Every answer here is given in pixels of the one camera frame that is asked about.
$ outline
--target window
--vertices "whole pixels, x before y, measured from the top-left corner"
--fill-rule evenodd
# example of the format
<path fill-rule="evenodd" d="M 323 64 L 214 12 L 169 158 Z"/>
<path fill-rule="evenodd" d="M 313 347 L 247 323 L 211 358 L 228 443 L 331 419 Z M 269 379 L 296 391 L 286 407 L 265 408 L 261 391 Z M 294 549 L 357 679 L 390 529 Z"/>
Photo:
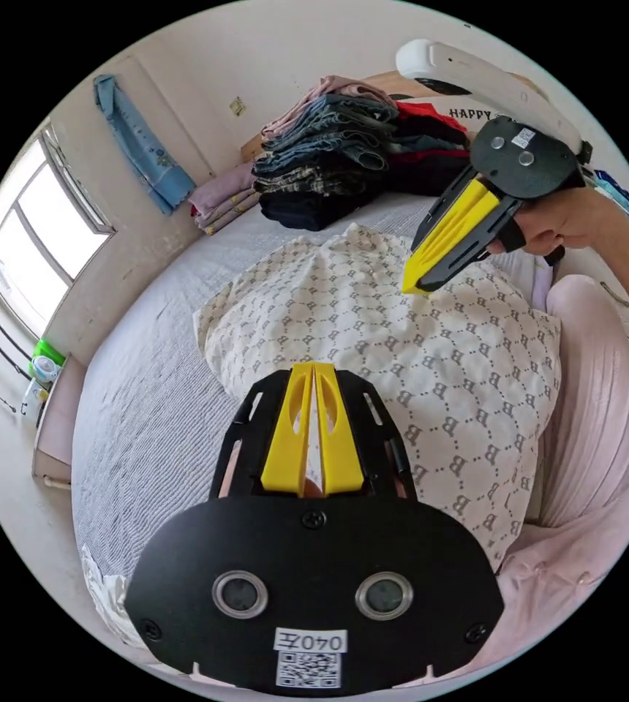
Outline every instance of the window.
<path fill-rule="evenodd" d="M 0 186 L 0 294 L 30 331 L 43 334 L 113 233 L 47 125 Z"/>

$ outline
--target screw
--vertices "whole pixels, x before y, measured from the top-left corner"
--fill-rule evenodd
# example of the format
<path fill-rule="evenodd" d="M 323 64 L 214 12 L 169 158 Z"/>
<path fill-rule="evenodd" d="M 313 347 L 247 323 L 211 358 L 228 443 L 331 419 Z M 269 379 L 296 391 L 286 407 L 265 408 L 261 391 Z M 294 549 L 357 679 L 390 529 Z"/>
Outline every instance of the screw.
<path fill-rule="evenodd" d="M 161 628 L 150 619 L 144 619 L 141 622 L 141 629 L 144 632 L 144 636 L 150 641 L 158 641 L 161 638 Z"/>
<path fill-rule="evenodd" d="M 302 515 L 302 526 L 305 529 L 319 529 L 324 526 L 327 518 L 324 516 L 324 512 L 319 510 L 310 510 Z"/>
<path fill-rule="evenodd" d="M 466 641 L 469 644 L 479 644 L 488 635 L 488 627 L 485 624 L 476 624 L 466 632 Z"/>

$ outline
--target window frame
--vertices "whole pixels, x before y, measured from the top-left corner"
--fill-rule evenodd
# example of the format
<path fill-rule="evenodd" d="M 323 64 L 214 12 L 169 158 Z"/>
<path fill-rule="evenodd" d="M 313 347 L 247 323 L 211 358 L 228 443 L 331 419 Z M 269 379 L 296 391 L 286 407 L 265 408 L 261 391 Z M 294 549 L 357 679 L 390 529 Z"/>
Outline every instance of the window frame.
<path fill-rule="evenodd" d="M 51 172 L 54 174 L 59 186 L 63 189 L 64 193 L 68 197 L 71 204 L 75 207 L 76 211 L 87 224 L 90 231 L 97 235 L 102 235 L 105 240 L 98 247 L 98 251 L 102 248 L 107 240 L 116 234 L 117 230 L 110 223 L 109 219 L 102 213 L 100 208 L 93 202 L 92 198 L 83 187 L 82 183 L 73 175 L 71 167 L 61 150 L 59 142 L 56 138 L 56 133 L 53 131 L 53 126 L 50 121 L 43 124 L 39 131 L 31 138 L 27 144 L 25 144 L 24 152 L 27 152 L 35 142 L 39 143 L 44 154 L 44 161 L 39 165 L 39 167 L 32 173 L 27 182 L 21 188 L 19 193 L 15 196 L 12 204 L 8 208 L 6 214 L 0 221 L 0 232 L 9 219 L 12 212 L 15 213 L 17 218 L 19 218 L 25 233 L 32 242 L 35 249 L 41 254 L 42 258 L 50 266 L 53 272 L 65 283 L 67 286 L 67 291 L 61 302 L 65 299 L 65 295 L 70 290 L 71 286 L 75 283 L 78 276 L 71 276 L 64 267 L 56 260 L 56 258 L 48 250 L 44 242 L 41 240 L 31 222 L 27 219 L 24 211 L 20 205 L 20 200 L 24 196 L 25 192 L 29 186 L 34 182 L 34 179 L 41 173 L 41 171 L 48 165 Z M 30 328 L 28 320 L 25 320 L 18 312 L 10 301 L 7 300 L 6 295 L 0 290 L 0 300 L 9 309 L 12 315 L 17 319 L 20 324 L 29 333 L 37 336 L 35 332 Z"/>

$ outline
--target folded pink towel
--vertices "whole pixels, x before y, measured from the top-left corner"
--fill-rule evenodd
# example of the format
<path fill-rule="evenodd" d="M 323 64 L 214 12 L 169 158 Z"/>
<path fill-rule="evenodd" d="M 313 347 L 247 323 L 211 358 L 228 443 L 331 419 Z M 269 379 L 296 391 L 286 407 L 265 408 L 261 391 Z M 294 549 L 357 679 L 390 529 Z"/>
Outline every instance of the folded pink towel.
<path fill-rule="evenodd" d="M 351 97 L 365 97 L 369 100 L 380 100 L 386 105 L 396 107 L 395 102 L 388 95 L 368 83 L 352 78 L 343 78 L 340 75 L 327 75 L 320 78 L 320 82 L 310 90 L 297 105 L 290 108 L 282 117 L 274 119 L 261 129 L 264 140 L 272 139 L 286 132 L 294 125 L 297 118 L 302 114 L 305 107 L 322 95 L 327 93 L 338 93 L 339 95 L 349 95 Z"/>
<path fill-rule="evenodd" d="M 241 192 L 238 192 L 236 195 L 232 195 L 232 197 L 230 197 L 228 200 L 225 200 L 218 208 L 214 209 L 209 217 L 203 217 L 198 212 L 198 214 L 195 215 L 195 224 L 197 224 L 198 227 L 204 229 L 205 227 L 212 224 L 212 222 L 215 222 L 220 217 L 224 216 L 227 212 L 229 212 L 229 210 L 234 208 L 235 205 L 238 205 L 239 203 L 243 202 L 245 199 L 247 199 L 253 194 L 254 189 L 249 188 L 248 190 L 242 190 Z"/>
<path fill-rule="evenodd" d="M 212 178 L 211 181 L 197 188 L 188 201 L 201 217 L 208 219 L 224 201 L 238 192 L 248 190 L 254 184 L 252 167 L 252 162 L 243 163 Z"/>
<path fill-rule="evenodd" d="M 233 222 L 237 217 L 244 214 L 244 212 L 250 210 L 258 202 L 259 197 L 260 193 L 252 192 L 251 195 L 242 200 L 238 205 L 233 205 L 221 217 L 214 219 L 211 224 L 208 224 L 206 227 L 201 227 L 201 229 L 209 236 L 216 234 L 221 229 L 224 229 L 230 222 Z"/>

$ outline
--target red clothing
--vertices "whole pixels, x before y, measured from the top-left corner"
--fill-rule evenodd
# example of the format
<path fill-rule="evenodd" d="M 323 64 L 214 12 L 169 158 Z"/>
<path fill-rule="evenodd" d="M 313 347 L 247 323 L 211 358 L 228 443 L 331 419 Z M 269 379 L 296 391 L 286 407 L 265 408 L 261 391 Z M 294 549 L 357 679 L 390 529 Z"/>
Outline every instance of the red clothing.
<path fill-rule="evenodd" d="M 469 154 L 462 148 L 455 151 L 445 151 L 444 149 L 434 148 L 431 151 L 414 151 L 411 154 L 392 154 L 388 156 L 391 163 L 417 163 L 428 159 L 431 156 L 454 156 L 459 159 L 468 159 Z"/>
<path fill-rule="evenodd" d="M 395 106 L 399 110 L 399 117 L 404 119 L 407 115 L 417 115 L 419 117 L 434 117 L 439 121 L 447 124 L 454 129 L 463 132 L 464 134 L 468 131 L 462 124 L 457 122 L 453 117 L 449 115 L 440 115 L 435 109 L 434 105 L 430 102 L 397 102 L 395 101 Z"/>

